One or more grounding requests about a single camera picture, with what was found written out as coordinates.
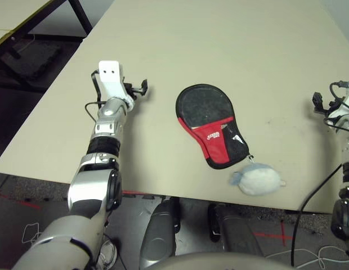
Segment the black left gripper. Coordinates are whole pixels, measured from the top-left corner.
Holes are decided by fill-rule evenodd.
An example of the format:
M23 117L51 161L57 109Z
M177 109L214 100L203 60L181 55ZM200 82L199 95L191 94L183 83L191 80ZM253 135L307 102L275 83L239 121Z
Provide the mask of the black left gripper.
M148 90L147 79L144 79L141 83L141 88L135 88L131 83L123 83L126 93L132 98L137 98L137 95L144 96Z

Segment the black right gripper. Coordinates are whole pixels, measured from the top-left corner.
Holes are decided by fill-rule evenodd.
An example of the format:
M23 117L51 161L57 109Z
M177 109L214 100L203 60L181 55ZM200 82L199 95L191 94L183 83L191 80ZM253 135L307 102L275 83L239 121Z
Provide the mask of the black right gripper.
M314 112L316 113L324 113L324 115L330 115L334 111L338 110L342 104L344 98L338 98L334 101L330 101L329 108L323 108L323 97L321 93L315 92L312 96L312 103L314 104Z

